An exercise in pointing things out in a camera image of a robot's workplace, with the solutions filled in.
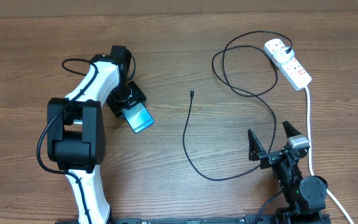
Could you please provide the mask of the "Samsung Galaxy smartphone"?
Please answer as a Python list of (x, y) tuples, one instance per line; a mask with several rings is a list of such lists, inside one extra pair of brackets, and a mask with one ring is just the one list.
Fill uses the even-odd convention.
[(122, 112), (136, 134), (154, 124), (153, 117), (142, 103), (135, 105), (131, 109), (123, 109)]

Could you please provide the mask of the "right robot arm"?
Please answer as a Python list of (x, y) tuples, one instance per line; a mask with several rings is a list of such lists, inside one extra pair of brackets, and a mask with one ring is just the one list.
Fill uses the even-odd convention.
[[(298, 167), (299, 160), (308, 155), (310, 141), (288, 121), (283, 122), (283, 127), (287, 143), (273, 152), (267, 152), (253, 130), (248, 130), (249, 160), (259, 161), (261, 169), (271, 168), (280, 191), (256, 215), (246, 215), (246, 223), (330, 223), (329, 215), (321, 213), (326, 208), (327, 181), (318, 175), (303, 177)], [(263, 215), (266, 206), (281, 194), (287, 206), (276, 209), (273, 215)]]

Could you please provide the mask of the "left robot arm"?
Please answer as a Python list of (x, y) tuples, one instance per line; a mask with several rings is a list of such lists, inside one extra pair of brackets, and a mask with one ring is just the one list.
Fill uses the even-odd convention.
[(113, 223), (101, 180), (106, 150), (102, 108), (123, 117), (135, 133), (153, 123), (146, 97), (134, 83), (135, 58), (125, 46), (114, 45), (110, 54), (96, 54), (80, 84), (63, 98), (47, 105), (47, 126), (37, 149), (47, 140), (47, 154), (73, 189), (79, 216), (76, 223)]

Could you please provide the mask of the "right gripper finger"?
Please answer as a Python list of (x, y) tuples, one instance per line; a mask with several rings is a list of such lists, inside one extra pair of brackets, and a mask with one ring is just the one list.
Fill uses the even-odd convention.
[(283, 127), (284, 127), (285, 134), (286, 134), (287, 138), (291, 138), (291, 137), (298, 136), (298, 135), (301, 134), (288, 121), (284, 121), (282, 124), (283, 124)]
[(265, 149), (261, 145), (259, 139), (253, 132), (253, 130), (249, 129), (247, 131), (249, 138), (249, 154), (250, 155), (261, 155), (265, 154)]

